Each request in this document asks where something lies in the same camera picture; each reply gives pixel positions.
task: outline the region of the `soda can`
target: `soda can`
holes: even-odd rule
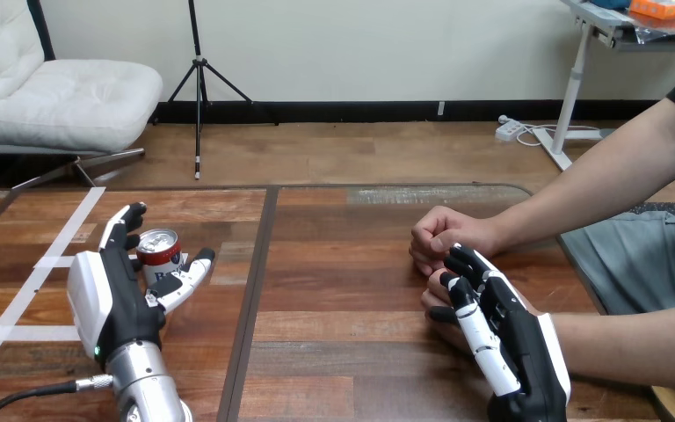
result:
[[[143,264],[147,285],[156,283],[184,264],[177,233],[170,229],[153,229],[142,233],[135,250],[138,260]]]

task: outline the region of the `orange box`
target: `orange box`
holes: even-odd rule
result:
[[[633,0],[630,10],[656,19],[675,19],[675,0]]]

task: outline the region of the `prosthetic hand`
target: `prosthetic hand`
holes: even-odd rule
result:
[[[490,421],[565,420],[570,379],[549,314],[526,310],[503,273],[477,251],[456,244],[444,261],[452,308],[434,307],[432,319],[458,324],[493,388]]]
[[[71,311],[87,355],[112,376],[121,421],[192,421],[164,365],[159,331],[165,314],[206,277],[214,252],[201,250],[142,293],[138,265],[127,250],[139,243],[128,233],[141,227],[145,212],[143,203],[123,207],[105,226],[99,252],[76,255],[69,272]]]

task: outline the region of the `black baseboard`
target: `black baseboard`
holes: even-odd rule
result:
[[[579,100],[573,120],[630,120],[653,106],[654,100]],[[386,102],[262,102],[210,103],[204,123],[256,124],[272,122],[266,109],[279,123],[379,121],[491,121],[505,114],[516,120],[557,120],[560,100],[447,101],[439,116],[438,101]],[[152,117],[158,123],[195,123],[195,102],[159,103]]]

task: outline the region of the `forearm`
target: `forearm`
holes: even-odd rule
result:
[[[675,179],[675,104],[665,99],[599,142],[530,200],[493,220],[505,247],[616,215]]]
[[[675,388],[675,309],[631,316],[554,314],[572,374]]]

